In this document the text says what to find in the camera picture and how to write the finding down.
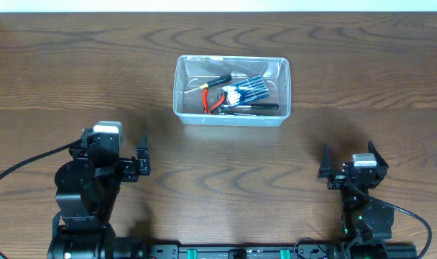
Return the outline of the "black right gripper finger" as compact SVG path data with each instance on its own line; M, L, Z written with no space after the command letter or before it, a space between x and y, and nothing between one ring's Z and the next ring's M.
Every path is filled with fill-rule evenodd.
M318 170L319 173L328 173L331 170L331 160L329 155L328 144L326 143L323 148L323 156Z
M378 153L377 149L375 148L372 141L368 142L368 151L369 153L373 154L376 161L377 161L377 167L378 168L388 168L388 164L384 160L384 158Z

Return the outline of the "silver combination wrench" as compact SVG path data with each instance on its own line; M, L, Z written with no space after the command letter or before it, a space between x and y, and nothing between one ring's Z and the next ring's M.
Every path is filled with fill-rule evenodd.
M246 116L246 117L255 117L259 116L258 114L252 114L252 113L246 113L246 112L233 112L229 110L219 110L219 115L226 115L226 116Z

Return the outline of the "small hammer black handle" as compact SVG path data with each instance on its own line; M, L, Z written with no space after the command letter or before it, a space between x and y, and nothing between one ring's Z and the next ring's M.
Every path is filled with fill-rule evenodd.
M237 106L229 106L222 105L218 108L218 110L229 110L233 112L246 112L254 114L254 110L278 110L278 104L247 104L247 105L237 105Z

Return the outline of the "precision screwdriver set case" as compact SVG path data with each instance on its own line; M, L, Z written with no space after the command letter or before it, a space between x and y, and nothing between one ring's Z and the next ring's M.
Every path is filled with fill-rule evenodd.
M262 76L223 86L221 90L223 94L226 94L226 103L229 106L245 105L270 95L270 90Z

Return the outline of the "yellow black screwdriver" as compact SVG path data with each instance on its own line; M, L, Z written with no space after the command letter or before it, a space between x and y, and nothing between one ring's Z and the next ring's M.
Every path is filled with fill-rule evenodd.
M207 88L211 88L211 87L218 86L218 85L221 85L224 83L228 83L231 79L232 79L231 75L221 76L219 78L208 81L208 82L200 85L197 88L186 91L186 93L188 94L188 93L190 93L192 91L196 91L196 90L205 90Z

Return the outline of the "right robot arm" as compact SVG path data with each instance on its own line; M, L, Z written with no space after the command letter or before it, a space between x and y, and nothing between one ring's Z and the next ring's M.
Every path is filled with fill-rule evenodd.
M392 237L394 209L374 200L369 190L384 180L389 165L372 142L368 152L353 154L351 161L336 170L324 146L318 170L330 190L341 192L341 227L346 237L328 249L330 258L388 258L385 241Z

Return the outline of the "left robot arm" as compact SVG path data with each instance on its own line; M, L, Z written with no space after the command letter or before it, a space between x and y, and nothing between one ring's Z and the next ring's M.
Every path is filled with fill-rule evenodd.
M55 174L60 211L52 223L49 258L62 259L248 259L332 258L334 249L311 238L293 246L182 246L148 245L133 237L118 237L110 224L121 183L150 174L147 138L131 158L119 155L117 133L87 129L66 147L72 160Z

